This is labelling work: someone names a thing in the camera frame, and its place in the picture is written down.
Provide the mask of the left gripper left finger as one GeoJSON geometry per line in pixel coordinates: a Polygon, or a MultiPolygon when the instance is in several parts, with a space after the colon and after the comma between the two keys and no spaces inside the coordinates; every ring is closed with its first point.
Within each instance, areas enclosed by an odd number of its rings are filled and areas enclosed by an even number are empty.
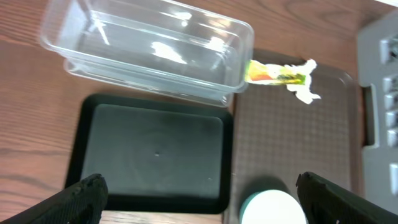
{"type": "Polygon", "coordinates": [[[104,177],[93,174],[1,224],[98,224],[107,201],[104,177]]]}

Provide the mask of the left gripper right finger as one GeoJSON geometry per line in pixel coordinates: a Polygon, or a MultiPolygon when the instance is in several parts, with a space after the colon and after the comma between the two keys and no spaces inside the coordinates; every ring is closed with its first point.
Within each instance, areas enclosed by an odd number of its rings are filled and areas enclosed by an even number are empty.
{"type": "Polygon", "coordinates": [[[397,224],[397,215],[313,173],[296,181],[299,202],[309,224],[397,224]]]}

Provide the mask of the light blue rice bowl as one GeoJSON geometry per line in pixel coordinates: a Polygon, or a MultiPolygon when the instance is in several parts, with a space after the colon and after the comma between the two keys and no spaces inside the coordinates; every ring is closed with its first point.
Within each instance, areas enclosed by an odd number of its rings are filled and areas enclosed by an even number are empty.
{"type": "Polygon", "coordinates": [[[301,205],[281,190],[250,195],[239,211],[240,224],[307,224],[301,205]]]}

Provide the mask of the white tissue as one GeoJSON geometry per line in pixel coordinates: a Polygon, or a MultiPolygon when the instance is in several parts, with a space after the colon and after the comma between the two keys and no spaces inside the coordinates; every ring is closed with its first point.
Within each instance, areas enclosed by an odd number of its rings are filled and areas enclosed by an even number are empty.
{"type": "Polygon", "coordinates": [[[309,105],[313,100],[320,100],[321,96],[312,93],[310,86],[312,84],[311,73],[316,69],[317,63],[314,59],[307,60],[302,65],[291,65],[290,68],[295,74],[304,75],[305,80],[303,84],[287,84],[288,91],[294,92],[295,96],[305,104],[309,105]]]}

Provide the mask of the yellow green snack wrapper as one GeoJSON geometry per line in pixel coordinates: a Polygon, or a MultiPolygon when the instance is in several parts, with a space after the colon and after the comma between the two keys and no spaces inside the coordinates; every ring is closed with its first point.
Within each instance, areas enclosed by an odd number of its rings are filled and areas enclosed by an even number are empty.
{"type": "Polygon", "coordinates": [[[257,85],[304,85],[310,73],[304,66],[263,64],[252,60],[244,80],[257,85]]]}

